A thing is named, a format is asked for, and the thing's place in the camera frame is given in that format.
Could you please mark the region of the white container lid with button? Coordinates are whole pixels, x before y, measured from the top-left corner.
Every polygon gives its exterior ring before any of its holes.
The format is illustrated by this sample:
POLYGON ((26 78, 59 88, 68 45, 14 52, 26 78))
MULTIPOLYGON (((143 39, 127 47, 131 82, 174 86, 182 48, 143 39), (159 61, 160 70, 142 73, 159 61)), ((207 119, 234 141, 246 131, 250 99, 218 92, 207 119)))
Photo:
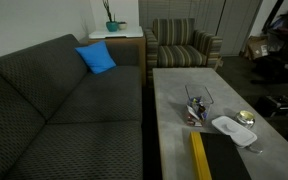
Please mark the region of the white container lid with button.
POLYGON ((211 124, 221 133, 229 135, 239 147, 246 147, 257 140, 257 135, 227 116, 220 116, 211 124))

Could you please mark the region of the clear plastic container with items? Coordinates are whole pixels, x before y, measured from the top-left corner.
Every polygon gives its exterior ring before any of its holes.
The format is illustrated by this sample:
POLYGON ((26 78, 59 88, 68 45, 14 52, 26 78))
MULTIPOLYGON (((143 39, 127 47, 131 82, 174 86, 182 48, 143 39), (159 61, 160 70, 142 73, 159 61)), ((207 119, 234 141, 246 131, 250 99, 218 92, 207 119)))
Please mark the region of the clear plastic container with items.
POLYGON ((208 119, 211 106, 214 103, 212 96, 205 86, 187 84, 187 124, 193 127, 202 127, 208 119))

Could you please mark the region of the wooden side cabinet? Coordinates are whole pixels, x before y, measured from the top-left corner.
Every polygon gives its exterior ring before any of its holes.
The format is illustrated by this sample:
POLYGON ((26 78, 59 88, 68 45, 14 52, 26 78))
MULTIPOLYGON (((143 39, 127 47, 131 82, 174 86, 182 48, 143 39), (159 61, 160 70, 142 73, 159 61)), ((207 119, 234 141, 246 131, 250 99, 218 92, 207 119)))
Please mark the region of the wooden side cabinet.
POLYGON ((142 85, 146 85, 146 64, 145 53, 146 45, 145 38, 106 38, 106 39, 90 39, 88 45, 94 44, 99 41, 106 43, 108 52, 115 64, 138 64, 141 70, 142 85))

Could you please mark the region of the blue throw pillow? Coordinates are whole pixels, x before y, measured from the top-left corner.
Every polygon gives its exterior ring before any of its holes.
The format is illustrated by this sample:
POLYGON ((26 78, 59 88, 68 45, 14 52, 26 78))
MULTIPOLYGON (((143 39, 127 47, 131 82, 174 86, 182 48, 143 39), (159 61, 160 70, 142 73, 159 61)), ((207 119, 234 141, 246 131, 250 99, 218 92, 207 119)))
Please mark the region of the blue throw pillow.
POLYGON ((84 47, 77 47, 76 51, 94 74, 102 73, 116 66, 104 41, 84 47))

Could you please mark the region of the small white plant pot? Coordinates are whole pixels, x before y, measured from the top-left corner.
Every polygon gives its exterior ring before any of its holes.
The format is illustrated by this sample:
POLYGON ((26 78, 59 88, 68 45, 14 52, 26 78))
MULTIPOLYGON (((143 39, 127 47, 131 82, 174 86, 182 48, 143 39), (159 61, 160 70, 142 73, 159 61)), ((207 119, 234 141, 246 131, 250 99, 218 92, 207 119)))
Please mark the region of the small white plant pot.
POLYGON ((120 30, 125 30, 125 29, 127 28, 127 23, 124 22, 124 21, 119 22, 119 23, 118 23, 118 28, 119 28, 120 30))

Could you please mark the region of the teal plant pot with cactus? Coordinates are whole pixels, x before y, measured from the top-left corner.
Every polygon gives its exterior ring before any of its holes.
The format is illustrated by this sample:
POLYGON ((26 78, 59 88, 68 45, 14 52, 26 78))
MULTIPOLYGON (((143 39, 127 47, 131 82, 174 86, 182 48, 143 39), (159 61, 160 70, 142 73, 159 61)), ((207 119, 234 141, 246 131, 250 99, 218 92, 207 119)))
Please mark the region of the teal plant pot with cactus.
POLYGON ((110 6, 108 0, 102 0, 103 6, 106 10, 108 21, 106 22, 106 28, 109 32, 116 32, 118 30, 118 23, 112 19, 112 15, 110 12, 110 6))

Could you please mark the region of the black book with yellow edge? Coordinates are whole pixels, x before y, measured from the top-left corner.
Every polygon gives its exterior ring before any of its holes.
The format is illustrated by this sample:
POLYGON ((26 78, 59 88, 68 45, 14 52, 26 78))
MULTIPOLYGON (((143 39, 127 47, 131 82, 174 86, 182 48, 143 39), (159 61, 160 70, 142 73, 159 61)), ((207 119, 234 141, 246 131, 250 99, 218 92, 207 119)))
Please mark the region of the black book with yellow edge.
POLYGON ((251 180, 229 135, 191 132, 190 142, 196 180, 251 180))

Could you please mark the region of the dark grey fabric sofa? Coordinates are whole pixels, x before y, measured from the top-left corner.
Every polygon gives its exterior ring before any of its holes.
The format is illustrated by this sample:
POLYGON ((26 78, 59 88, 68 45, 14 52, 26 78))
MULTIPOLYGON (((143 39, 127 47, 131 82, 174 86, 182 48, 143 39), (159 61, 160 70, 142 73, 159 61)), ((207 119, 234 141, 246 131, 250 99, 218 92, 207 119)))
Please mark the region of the dark grey fabric sofa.
POLYGON ((143 180, 138 64, 94 74, 71 34, 0 57, 0 180, 143 180))

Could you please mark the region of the silver tin candle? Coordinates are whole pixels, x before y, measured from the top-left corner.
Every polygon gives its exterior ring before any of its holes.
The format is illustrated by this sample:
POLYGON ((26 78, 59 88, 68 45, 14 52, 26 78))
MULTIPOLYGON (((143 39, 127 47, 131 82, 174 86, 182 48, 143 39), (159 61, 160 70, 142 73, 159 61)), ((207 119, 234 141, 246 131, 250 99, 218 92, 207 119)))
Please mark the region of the silver tin candle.
POLYGON ((250 129, 255 124, 255 115, 249 111, 239 111, 235 116, 236 121, 242 126, 250 129))

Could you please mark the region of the window blinds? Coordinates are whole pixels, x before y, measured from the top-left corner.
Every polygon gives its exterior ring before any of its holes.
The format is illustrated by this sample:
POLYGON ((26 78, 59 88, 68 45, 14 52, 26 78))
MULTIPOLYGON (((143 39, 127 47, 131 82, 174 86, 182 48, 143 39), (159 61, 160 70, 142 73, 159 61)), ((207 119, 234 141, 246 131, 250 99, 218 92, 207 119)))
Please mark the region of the window blinds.
POLYGON ((138 0, 139 22, 151 28, 156 18, 194 18, 195 28, 223 38, 222 56, 238 55, 262 0, 138 0))

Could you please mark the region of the cardboard box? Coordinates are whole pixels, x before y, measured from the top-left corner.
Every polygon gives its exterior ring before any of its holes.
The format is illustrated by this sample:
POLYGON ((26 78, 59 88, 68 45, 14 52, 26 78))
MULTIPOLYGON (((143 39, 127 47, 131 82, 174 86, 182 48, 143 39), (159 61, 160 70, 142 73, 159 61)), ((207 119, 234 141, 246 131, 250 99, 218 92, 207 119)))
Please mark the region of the cardboard box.
POLYGON ((247 40, 243 56, 251 61, 268 55, 267 36, 250 36, 247 40))

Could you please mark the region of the black device on floor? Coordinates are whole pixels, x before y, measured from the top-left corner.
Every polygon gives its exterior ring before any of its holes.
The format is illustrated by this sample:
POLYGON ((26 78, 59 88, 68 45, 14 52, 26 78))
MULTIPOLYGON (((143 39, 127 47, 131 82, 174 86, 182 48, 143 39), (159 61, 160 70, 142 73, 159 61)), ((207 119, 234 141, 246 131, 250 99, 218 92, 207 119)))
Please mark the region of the black device on floor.
POLYGON ((263 117, 288 116, 288 95, 262 96, 254 109, 263 117))

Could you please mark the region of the grey wooden coffee table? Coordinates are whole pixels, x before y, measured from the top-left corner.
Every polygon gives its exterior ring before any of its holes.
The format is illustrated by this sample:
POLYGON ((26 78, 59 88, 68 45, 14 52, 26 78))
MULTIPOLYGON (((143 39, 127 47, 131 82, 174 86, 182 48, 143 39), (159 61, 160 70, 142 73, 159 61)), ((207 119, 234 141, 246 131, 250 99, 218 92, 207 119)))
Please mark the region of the grey wooden coffee table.
MULTIPOLYGON (((211 68, 155 68, 153 82, 162 178, 195 180, 190 134, 214 133, 211 120, 253 108, 211 68), (199 128, 187 124, 188 84, 206 87, 213 98, 209 121, 199 128)), ((288 180, 288 142, 259 114, 251 131, 257 140, 239 150, 251 179, 288 180)))

